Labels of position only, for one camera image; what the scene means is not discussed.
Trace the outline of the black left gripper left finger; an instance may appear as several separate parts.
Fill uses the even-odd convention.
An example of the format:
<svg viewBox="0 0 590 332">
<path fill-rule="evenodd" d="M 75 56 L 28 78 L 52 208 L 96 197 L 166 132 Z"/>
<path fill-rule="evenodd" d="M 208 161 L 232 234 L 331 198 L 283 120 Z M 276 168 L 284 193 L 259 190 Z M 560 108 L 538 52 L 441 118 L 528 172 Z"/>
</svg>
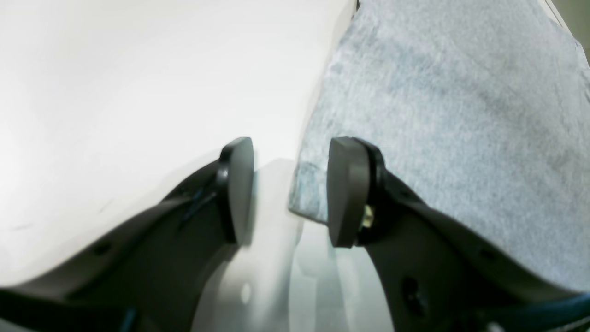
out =
<svg viewBox="0 0 590 332">
<path fill-rule="evenodd" d="M 34 332 L 189 332 L 205 284 L 248 236 L 253 182 L 253 142 L 234 139 L 158 204 L 1 288 L 1 319 Z"/>
</svg>

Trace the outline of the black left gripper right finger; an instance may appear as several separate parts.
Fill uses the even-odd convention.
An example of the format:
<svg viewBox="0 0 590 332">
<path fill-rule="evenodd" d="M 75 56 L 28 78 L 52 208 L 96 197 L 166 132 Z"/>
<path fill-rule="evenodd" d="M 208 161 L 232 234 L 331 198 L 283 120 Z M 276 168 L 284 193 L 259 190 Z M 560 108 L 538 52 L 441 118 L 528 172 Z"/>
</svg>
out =
<svg viewBox="0 0 590 332">
<path fill-rule="evenodd" d="M 363 139 L 330 141 L 327 227 L 333 247 L 367 251 L 396 332 L 589 330 L 588 292 L 546 281 L 428 206 Z"/>
</svg>

